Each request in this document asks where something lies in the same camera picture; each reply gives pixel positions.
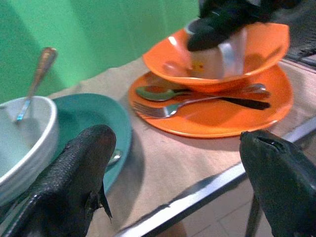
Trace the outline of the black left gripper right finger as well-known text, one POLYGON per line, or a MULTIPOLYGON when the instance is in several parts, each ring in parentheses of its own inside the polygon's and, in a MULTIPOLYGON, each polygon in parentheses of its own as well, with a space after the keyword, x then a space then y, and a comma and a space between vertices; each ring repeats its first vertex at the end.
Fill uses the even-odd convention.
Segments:
POLYGON ((275 237, 316 235, 316 167, 268 131, 242 132, 239 153, 275 237))

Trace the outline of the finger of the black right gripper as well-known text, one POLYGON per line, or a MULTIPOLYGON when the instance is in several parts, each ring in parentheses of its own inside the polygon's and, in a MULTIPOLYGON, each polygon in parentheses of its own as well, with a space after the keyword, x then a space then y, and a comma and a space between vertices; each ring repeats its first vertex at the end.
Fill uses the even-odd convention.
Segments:
POLYGON ((197 21, 196 30, 187 42, 187 49, 202 51, 217 47, 244 25, 244 12, 212 12, 197 21))

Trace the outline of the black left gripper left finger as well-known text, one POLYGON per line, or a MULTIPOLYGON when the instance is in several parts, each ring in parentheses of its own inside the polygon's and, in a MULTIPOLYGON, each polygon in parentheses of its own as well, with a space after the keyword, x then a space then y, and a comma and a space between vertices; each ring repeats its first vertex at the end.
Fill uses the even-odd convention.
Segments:
POLYGON ((104 174, 116 146, 111 128, 98 124, 69 141, 60 155, 12 204, 2 237, 84 237, 95 210, 112 217, 104 174))

